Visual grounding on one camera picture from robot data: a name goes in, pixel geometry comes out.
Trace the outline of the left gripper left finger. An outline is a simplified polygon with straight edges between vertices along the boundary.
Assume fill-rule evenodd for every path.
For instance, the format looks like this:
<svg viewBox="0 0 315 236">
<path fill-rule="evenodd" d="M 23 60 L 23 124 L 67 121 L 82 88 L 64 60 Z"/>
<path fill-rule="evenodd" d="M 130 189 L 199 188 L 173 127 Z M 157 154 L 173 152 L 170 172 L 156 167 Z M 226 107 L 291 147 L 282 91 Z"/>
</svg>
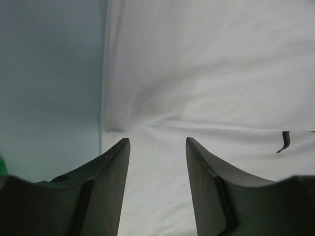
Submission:
<svg viewBox="0 0 315 236">
<path fill-rule="evenodd" d="M 116 236 L 129 165 L 130 141 L 123 138 L 88 163 L 38 182 L 36 236 Z"/>
</svg>

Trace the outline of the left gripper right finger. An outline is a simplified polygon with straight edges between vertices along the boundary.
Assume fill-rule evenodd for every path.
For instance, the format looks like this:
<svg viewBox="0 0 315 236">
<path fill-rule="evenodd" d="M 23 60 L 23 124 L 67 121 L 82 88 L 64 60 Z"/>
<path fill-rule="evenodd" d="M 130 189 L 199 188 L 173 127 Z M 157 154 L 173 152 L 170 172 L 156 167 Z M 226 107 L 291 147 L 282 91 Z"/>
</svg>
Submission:
<svg viewBox="0 0 315 236">
<path fill-rule="evenodd" d="M 254 176 L 213 155 L 194 138 L 186 158 L 199 236 L 279 236 L 273 181 Z"/>
</svg>

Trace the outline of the white printed t-shirt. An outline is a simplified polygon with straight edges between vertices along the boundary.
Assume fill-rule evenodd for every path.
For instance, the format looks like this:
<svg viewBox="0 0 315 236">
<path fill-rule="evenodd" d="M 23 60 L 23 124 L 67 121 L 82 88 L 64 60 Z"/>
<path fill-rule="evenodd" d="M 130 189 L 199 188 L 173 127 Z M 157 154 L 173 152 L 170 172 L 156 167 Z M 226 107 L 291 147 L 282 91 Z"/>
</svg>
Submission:
<svg viewBox="0 0 315 236">
<path fill-rule="evenodd" d="M 312 0 L 111 0 L 102 149 L 130 140 L 118 234 L 197 234 L 186 138 L 253 175 L 315 173 Z"/>
</svg>

